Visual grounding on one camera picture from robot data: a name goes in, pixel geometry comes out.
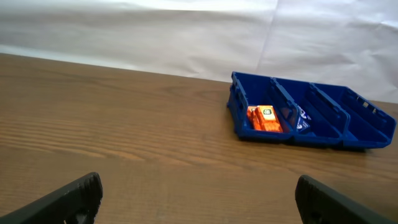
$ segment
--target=wood grain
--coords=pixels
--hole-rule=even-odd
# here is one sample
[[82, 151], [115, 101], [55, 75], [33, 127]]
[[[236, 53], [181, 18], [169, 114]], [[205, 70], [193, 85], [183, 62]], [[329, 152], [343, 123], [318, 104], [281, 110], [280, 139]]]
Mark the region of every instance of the wood grain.
[[[98, 223], [300, 223], [293, 191], [308, 174], [398, 221], [396, 139], [365, 153], [239, 141], [228, 88], [0, 55], [0, 215], [97, 171], [106, 192]], [[397, 118], [398, 105], [375, 104]], [[252, 201], [255, 218], [234, 216]]]

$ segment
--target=blue basket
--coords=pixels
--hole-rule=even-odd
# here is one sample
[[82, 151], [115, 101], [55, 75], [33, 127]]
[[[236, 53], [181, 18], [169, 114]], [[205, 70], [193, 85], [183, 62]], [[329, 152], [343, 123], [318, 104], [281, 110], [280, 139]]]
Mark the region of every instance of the blue basket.
[[[345, 86], [232, 73], [228, 108], [241, 139], [314, 146], [380, 148], [388, 146], [396, 121]], [[272, 105], [283, 133], [257, 131], [246, 116], [248, 106]], [[311, 127], [300, 132], [300, 108]]]

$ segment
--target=white backdrop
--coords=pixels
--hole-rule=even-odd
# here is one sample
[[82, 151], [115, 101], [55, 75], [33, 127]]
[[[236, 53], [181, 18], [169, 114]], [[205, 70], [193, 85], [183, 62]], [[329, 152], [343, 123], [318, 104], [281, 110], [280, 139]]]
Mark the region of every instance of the white backdrop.
[[0, 52], [226, 82], [237, 70], [395, 103], [397, 41], [393, 0], [0, 1]]

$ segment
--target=wooden table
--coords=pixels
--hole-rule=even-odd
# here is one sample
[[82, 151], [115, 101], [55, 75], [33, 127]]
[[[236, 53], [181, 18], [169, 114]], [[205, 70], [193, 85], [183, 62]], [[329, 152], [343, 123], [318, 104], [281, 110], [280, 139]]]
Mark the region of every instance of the wooden table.
[[0, 55], [0, 215], [97, 171], [96, 223], [301, 223], [308, 174], [398, 221], [396, 139], [366, 153], [239, 141], [228, 88]]

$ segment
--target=plastic tray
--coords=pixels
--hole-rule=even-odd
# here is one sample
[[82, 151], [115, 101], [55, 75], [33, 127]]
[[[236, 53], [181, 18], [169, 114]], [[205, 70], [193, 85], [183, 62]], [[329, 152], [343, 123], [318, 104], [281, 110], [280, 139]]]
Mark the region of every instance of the plastic tray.
[[[380, 148], [394, 135], [394, 118], [345, 86], [325, 85], [233, 72], [228, 108], [241, 139], [314, 146]], [[248, 106], [272, 105], [283, 133], [257, 131]], [[310, 131], [299, 132], [301, 107], [311, 117]]]

